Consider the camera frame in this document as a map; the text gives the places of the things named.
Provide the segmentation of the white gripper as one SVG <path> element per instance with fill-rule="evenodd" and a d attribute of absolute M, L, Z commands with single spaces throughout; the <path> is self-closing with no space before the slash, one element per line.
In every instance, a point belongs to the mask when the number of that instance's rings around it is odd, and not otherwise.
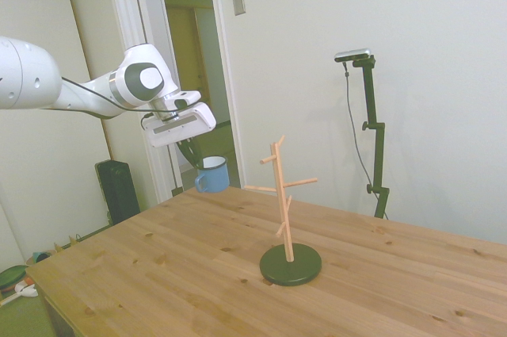
<path fill-rule="evenodd" d="M 196 167 L 198 144 L 192 137 L 210 132 L 215 126 L 216 119 L 210 108 L 204 103 L 197 103 L 180 112 L 176 120 L 161 121 L 151 118 L 143 127 L 153 147 L 163 147 L 179 141 L 178 149 L 181 154 L 192 167 Z"/>

